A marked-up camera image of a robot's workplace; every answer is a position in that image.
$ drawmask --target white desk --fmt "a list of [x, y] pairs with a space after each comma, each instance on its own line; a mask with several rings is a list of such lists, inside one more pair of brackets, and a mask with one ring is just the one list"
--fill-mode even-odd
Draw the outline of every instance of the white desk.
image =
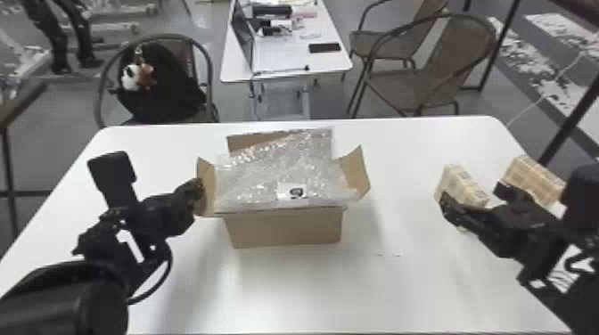
[[225, 153], [226, 135], [325, 126], [337, 153], [363, 145], [372, 184], [346, 212], [341, 242], [234, 250], [219, 219], [198, 218], [169, 241], [173, 272], [130, 309], [131, 334], [567, 331], [515, 280], [517, 263], [459, 233], [432, 198], [447, 163], [491, 191], [523, 153], [489, 117], [104, 129], [0, 263], [0, 294], [35, 267], [70, 259], [78, 234], [105, 210], [88, 159], [128, 152], [144, 198], [193, 177], [197, 156]]
[[[308, 65], [310, 70], [282, 71], [257, 77], [253, 76], [250, 65], [243, 55], [242, 48], [231, 28], [230, 21], [233, 9], [234, 1], [231, 1], [231, 8], [227, 19], [225, 49], [220, 69], [220, 80], [225, 84], [249, 83], [250, 93], [255, 98], [258, 98], [260, 91], [254, 87], [254, 82], [301, 80], [304, 84], [302, 91], [304, 116], [310, 118], [309, 80], [319, 75], [346, 72], [353, 67], [353, 63], [332, 22], [331, 15], [326, 9], [324, 0], [319, 0], [316, 5], [317, 16], [311, 19], [304, 19], [306, 27], [295, 30], [293, 35], [256, 39], [259, 53], [271, 53], [273, 57], [269, 56], [267, 58], [278, 60], [277, 63], [273, 64], [273, 69], [296, 69], [304, 68], [304, 66]], [[320, 37], [302, 39], [302, 37], [312, 34], [320, 34]], [[339, 43], [341, 51], [336, 53], [310, 53], [308, 45], [312, 43]], [[293, 53], [295, 56], [287, 58], [285, 57], [287, 53]]]

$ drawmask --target bubble wrap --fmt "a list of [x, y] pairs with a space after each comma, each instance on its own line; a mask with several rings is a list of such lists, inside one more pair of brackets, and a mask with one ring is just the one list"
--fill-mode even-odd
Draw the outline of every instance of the bubble wrap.
[[[348, 188], [339, 162], [332, 160], [332, 130], [320, 128], [261, 143], [215, 165], [215, 211], [238, 212], [272, 208], [345, 206], [357, 200]], [[305, 185], [306, 198], [281, 199], [281, 185]]]

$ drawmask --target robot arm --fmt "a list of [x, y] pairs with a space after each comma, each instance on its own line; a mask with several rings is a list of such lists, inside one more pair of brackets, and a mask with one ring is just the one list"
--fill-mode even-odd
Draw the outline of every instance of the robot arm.
[[[125, 152], [92, 159], [88, 166], [109, 209], [79, 235], [72, 253], [84, 259], [37, 269], [0, 298], [0, 334], [125, 335], [127, 305], [148, 298], [167, 279], [173, 257], [166, 239], [193, 223], [193, 205], [203, 195], [201, 183], [194, 180], [140, 202]], [[121, 230], [131, 232], [142, 262], [117, 239]], [[164, 264], [160, 279], [134, 297]]]
[[518, 282], [575, 334], [599, 333], [599, 164], [572, 174], [562, 219], [517, 188], [499, 184], [495, 195], [506, 204], [471, 208], [444, 193], [439, 205], [445, 219], [476, 233], [495, 255], [521, 263]]

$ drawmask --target open cardboard box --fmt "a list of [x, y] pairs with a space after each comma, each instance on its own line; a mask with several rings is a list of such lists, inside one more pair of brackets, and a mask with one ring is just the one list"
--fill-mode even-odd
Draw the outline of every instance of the open cardboard box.
[[[283, 138], [293, 132], [231, 135], [226, 138], [229, 152], [255, 144]], [[337, 159], [348, 185], [357, 189], [362, 199], [370, 191], [362, 147]], [[294, 244], [335, 243], [341, 239], [341, 221], [345, 207], [279, 208], [215, 213], [214, 166], [198, 158], [197, 175], [201, 178], [206, 196], [196, 205], [195, 214], [201, 217], [222, 217], [234, 248], [256, 248]]]

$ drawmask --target gray floor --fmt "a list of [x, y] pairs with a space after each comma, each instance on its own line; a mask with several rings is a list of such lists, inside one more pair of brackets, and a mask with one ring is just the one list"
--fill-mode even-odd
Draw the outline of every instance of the gray floor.
[[[530, 0], [543, 3], [544, 0]], [[340, 32], [344, 43], [348, 44], [348, 33], [355, 29], [359, 16], [370, 2], [364, 0], [326, 0], [328, 9]], [[380, 10], [372, 11], [372, 16], [366, 23], [369, 29], [389, 29], [402, 23], [409, 22], [414, 15], [419, 1], [395, 1]], [[225, 86], [218, 81], [221, 55], [224, 44], [228, 2], [214, 4], [197, 4], [190, 0], [193, 12], [190, 20], [182, 3], [169, 0], [165, 12], [153, 19], [139, 19], [143, 34], [155, 31], [182, 32], [195, 37], [204, 43], [215, 63], [215, 102], [223, 122], [250, 121], [254, 117], [248, 105], [246, 86]], [[461, 1], [451, 2], [452, 7], [459, 7]], [[527, 11], [534, 12], [533, 6]], [[482, 13], [505, 16], [505, 4], [496, 4], [486, 0], [477, 2], [477, 8]], [[45, 38], [22, 15], [11, 17], [0, 16], [0, 27], [6, 29], [15, 39], [27, 45], [47, 46]], [[435, 36], [440, 27], [435, 28], [431, 38], [427, 40], [416, 60], [423, 64]], [[110, 42], [131, 39], [128, 33], [105, 35]], [[111, 53], [99, 53], [100, 57], [110, 57]], [[7, 50], [0, 46], [0, 63], [11, 61]], [[349, 73], [345, 82], [340, 84], [338, 76], [320, 78], [320, 86], [312, 92], [313, 118], [346, 118], [346, 103], [349, 100], [357, 74], [361, 70], [359, 60], [354, 59], [355, 68]], [[476, 82], [480, 75], [478, 69], [471, 81]], [[36, 101], [10, 128], [12, 136], [12, 151], [14, 157], [17, 185], [21, 189], [52, 188], [69, 168], [86, 143], [91, 139], [97, 128], [92, 117], [92, 102], [94, 85], [51, 86], [49, 90]], [[488, 86], [481, 94], [466, 92], [460, 98], [463, 114], [484, 114], [496, 117], [504, 122], [516, 115], [520, 110], [530, 105], [530, 98], [521, 92], [513, 82], [501, 71], [495, 70], [489, 79]], [[271, 102], [265, 114], [270, 117], [276, 113], [287, 113], [297, 108], [297, 101], [289, 99], [283, 103]], [[114, 101], [106, 102], [107, 118], [112, 123], [118, 123], [127, 115], [116, 106]], [[448, 115], [449, 109], [431, 110], [428, 115]], [[360, 118], [393, 118], [397, 115], [384, 103], [368, 94], [360, 110]], [[538, 157], [557, 131], [557, 125], [539, 110], [533, 109], [518, 120], [511, 128], [514, 137], [521, 143], [532, 157]], [[401, 155], [402, 146], [417, 145], [418, 143], [397, 143], [396, 154]], [[576, 166], [592, 160], [574, 142], [569, 141], [559, 152], [550, 168], [561, 177], [567, 177]], [[21, 225], [25, 225], [36, 212], [43, 199], [19, 200]], [[0, 213], [6, 213], [5, 203], [0, 202]], [[89, 213], [89, 217], [81, 220], [94, 223], [100, 213]], [[59, 225], [60, 222], [48, 222], [49, 225]], [[5, 217], [0, 217], [0, 255], [10, 245], [9, 225]]]

